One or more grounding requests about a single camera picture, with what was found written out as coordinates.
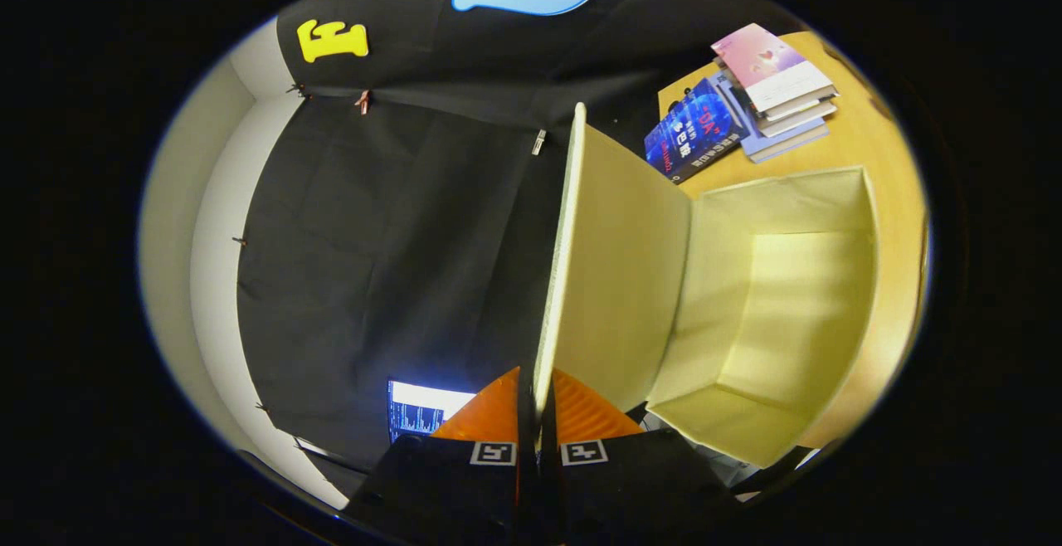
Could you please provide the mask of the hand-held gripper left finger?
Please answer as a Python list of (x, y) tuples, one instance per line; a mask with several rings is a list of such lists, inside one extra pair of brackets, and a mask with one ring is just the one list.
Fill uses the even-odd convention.
[(389, 543), (517, 543), (536, 455), (521, 366), (428, 436), (398, 437), (343, 508)]

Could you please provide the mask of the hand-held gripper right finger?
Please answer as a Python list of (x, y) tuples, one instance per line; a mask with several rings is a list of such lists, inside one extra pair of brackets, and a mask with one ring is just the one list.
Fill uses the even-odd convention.
[(539, 451), (546, 544), (707, 545), (740, 507), (674, 429), (649, 431), (570, 373), (550, 373)]

